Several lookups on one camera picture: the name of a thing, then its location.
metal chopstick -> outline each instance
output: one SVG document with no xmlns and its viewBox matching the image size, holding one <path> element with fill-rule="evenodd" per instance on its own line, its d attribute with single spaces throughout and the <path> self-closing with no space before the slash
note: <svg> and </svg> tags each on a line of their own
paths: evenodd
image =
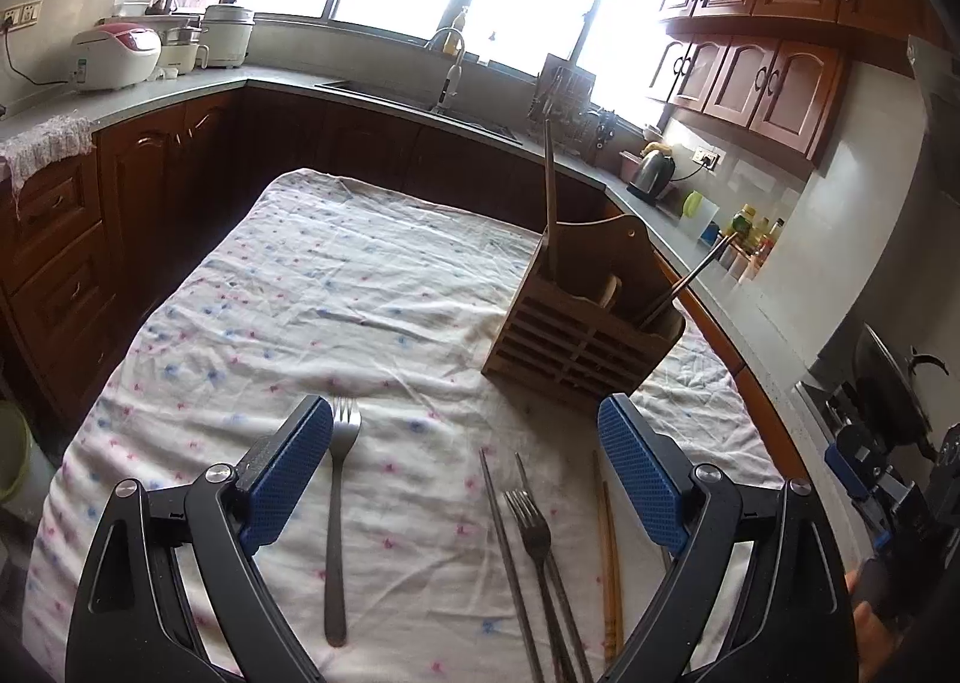
<svg viewBox="0 0 960 683">
<path fill-rule="evenodd" d="M 523 646 L 527 651 L 527 661 L 530 662 L 530 675 L 534 683 L 544 683 L 544 671 L 539 665 L 539 656 L 536 655 L 534 635 L 530 631 L 530 619 L 527 618 L 527 608 L 523 604 L 523 594 L 520 592 L 520 581 L 517 580 L 517 567 L 514 557 L 510 553 L 510 543 L 507 532 L 503 528 L 503 516 L 500 507 L 496 504 L 496 491 L 493 490 L 493 480 L 487 466 L 487 457 L 480 451 L 480 466 L 483 468 L 483 480 L 487 485 L 487 499 L 490 500 L 490 511 L 493 514 L 493 528 L 496 529 L 496 541 L 500 544 L 500 556 L 503 566 L 507 570 L 507 582 L 510 583 L 510 595 L 514 598 L 514 609 L 517 610 L 517 621 L 520 622 L 520 635 L 523 637 Z"/>
<path fill-rule="evenodd" d="M 514 453 L 514 458 L 517 460 L 517 469 L 520 470 L 520 483 L 523 485 L 523 490 L 529 494 L 530 500 L 536 504 L 534 492 L 530 489 L 530 480 L 527 480 L 527 471 L 523 468 L 523 461 L 520 460 L 520 454 Z M 560 580 L 560 570 L 557 568 L 557 560 L 553 557 L 553 550 L 547 554 L 546 571 L 547 576 L 553 583 L 554 591 L 557 592 L 560 613 L 563 614 L 563 622 L 566 624 L 566 630 L 570 633 L 570 642 L 573 643 L 573 653 L 577 657 L 577 664 L 580 665 L 580 674 L 584 677 L 584 683 L 593 683 L 593 672 L 590 671 L 587 653 L 584 652 L 584 644 L 580 639 L 580 632 L 577 630 L 577 622 L 573 618 L 573 611 L 570 609 L 570 600 L 566 598 L 566 589 L 563 587 L 563 581 Z"/>
</svg>

stainless steel kettle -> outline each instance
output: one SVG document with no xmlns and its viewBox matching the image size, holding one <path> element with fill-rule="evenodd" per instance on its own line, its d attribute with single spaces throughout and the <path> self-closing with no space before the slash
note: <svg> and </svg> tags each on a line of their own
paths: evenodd
<svg viewBox="0 0 960 683">
<path fill-rule="evenodd" d="M 664 192 L 676 170 L 677 164 L 673 162 L 673 158 L 661 150 L 652 150 L 644 156 L 640 169 L 634 175 L 634 181 L 627 189 L 644 201 L 654 202 Z"/>
</svg>

fork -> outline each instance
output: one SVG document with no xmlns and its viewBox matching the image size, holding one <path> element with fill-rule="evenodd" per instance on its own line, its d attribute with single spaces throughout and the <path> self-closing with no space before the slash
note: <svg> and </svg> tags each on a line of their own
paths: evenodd
<svg viewBox="0 0 960 683">
<path fill-rule="evenodd" d="M 550 590 L 546 584 L 545 565 L 550 553 L 550 526 L 547 525 L 544 514 L 539 511 L 539 507 L 533 503 L 526 491 L 504 491 L 503 498 L 507 500 L 507 504 L 514 512 L 514 517 L 517 518 L 523 547 L 534 562 L 536 584 L 539 585 L 541 598 L 544 600 L 544 615 L 546 616 L 547 636 L 550 638 L 550 653 L 555 660 L 560 661 L 560 678 L 565 683 L 576 683 L 577 676 L 573 672 L 573 663 L 566 652 L 563 632 L 560 632 L 560 622 L 557 619 L 557 613 L 553 608 L 553 600 L 550 598 Z"/>
<path fill-rule="evenodd" d="M 333 480 L 330 485 L 330 516 L 326 526 L 326 579 L 323 586 L 323 633 L 333 648 L 347 643 L 347 606 L 344 604 L 344 557 L 340 530 L 340 487 L 344 458 L 360 434 L 360 408 L 356 399 L 334 396 L 333 434 L 330 458 Z"/>
</svg>

blue gripper pad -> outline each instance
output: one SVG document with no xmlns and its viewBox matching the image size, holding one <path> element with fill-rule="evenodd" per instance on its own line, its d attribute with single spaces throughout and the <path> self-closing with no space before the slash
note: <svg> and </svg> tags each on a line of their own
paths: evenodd
<svg viewBox="0 0 960 683">
<path fill-rule="evenodd" d="M 683 524 L 683 496 L 693 491 L 693 465 L 670 437 L 654 433 L 625 394 L 613 394 L 600 403 L 597 428 L 647 535 L 680 555 L 689 537 Z"/>
<path fill-rule="evenodd" d="M 237 464 L 237 490 L 246 496 L 240 547 L 252 556 L 286 525 L 333 434 L 333 410 L 307 396 L 272 437 L 258 442 Z"/>
</svg>

electrical cord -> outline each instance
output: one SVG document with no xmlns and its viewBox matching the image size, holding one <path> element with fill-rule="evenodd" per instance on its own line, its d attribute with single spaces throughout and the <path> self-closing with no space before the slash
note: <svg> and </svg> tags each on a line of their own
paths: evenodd
<svg viewBox="0 0 960 683">
<path fill-rule="evenodd" d="M 6 20 L 4 20 L 3 25 L 0 26 L 0 31 L 2 31 L 3 33 L 3 45 L 4 45 L 4 49 L 6 49 L 7 51 L 7 63 L 10 64 L 10 68 L 11 68 L 11 71 L 13 71 L 13 73 L 19 74 L 24 79 L 26 79 L 31 85 L 35 85 L 38 88 L 43 88 L 43 87 L 46 87 L 47 85 L 66 85 L 67 84 L 68 80 L 66 79 L 54 79 L 54 80 L 51 80 L 50 82 L 35 82 L 29 76 L 27 76 L 27 74 L 23 73 L 23 71 L 21 71 L 19 68 L 16 68 L 16 66 L 13 66 L 13 60 L 11 60 L 11 57 L 10 57 L 10 25 L 7 23 Z"/>
</svg>

